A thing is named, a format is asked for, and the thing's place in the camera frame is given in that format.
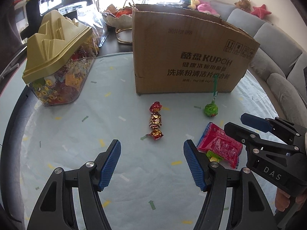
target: red starfish plush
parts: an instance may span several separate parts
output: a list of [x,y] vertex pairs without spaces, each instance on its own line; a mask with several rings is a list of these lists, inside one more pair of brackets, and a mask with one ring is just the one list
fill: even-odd
[[267,11],[266,5],[263,4],[261,7],[254,7],[254,11],[251,12],[252,15],[255,15],[259,17],[260,19],[263,19],[266,15],[270,15],[272,12]]

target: clear plastic container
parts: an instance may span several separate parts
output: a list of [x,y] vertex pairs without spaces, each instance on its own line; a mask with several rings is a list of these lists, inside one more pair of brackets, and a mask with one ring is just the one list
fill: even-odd
[[97,55],[92,28],[46,14],[37,34],[28,39],[28,60],[23,80],[44,105],[74,101]]

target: gold plastic lid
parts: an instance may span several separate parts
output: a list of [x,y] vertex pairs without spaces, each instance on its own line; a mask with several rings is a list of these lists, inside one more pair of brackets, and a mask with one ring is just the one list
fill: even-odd
[[26,84],[59,70],[78,47],[92,35],[92,28],[59,11],[47,13],[38,33],[28,39],[27,64],[22,79]]

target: silver bolt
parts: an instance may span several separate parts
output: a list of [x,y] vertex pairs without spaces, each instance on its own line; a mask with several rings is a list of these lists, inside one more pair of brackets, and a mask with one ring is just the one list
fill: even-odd
[[86,167],[91,168],[94,166],[94,162],[90,161],[86,163]]
[[251,172],[251,170],[247,167],[243,168],[243,172],[246,174],[249,174]]
[[212,168],[217,168],[219,166],[219,163],[211,162],[210,165],[211,165]]
[[55,170],[54,170],[54,173],[56,173],[56,174],[60,174],[62,172],[62,169],[61,168],[56,168]]

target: gray sofa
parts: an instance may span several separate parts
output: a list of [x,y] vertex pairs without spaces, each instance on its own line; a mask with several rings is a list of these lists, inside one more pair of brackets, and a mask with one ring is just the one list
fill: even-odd
[[307,93],[303,69],[307,53],[280,28],[232,4],[211,1],[221,18],[252,36],[260,47],[250,67],[277,99],[285,119],[307,127]]

